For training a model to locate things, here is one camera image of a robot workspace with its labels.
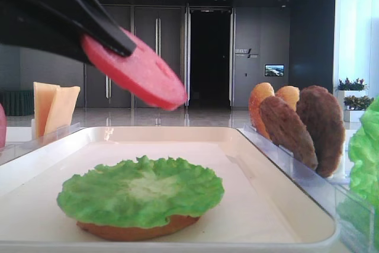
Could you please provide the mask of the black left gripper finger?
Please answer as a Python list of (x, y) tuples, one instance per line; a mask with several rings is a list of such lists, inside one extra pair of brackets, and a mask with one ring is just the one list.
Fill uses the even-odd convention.
[(120, 56), (130, 56), (136, 48), (98, 0), (45, 0), (44, 5)]
[(81, 47), (81, 37), (85, 33), (49, 11), (44, 1), (1, 0), (1, 43), (88, 64)]

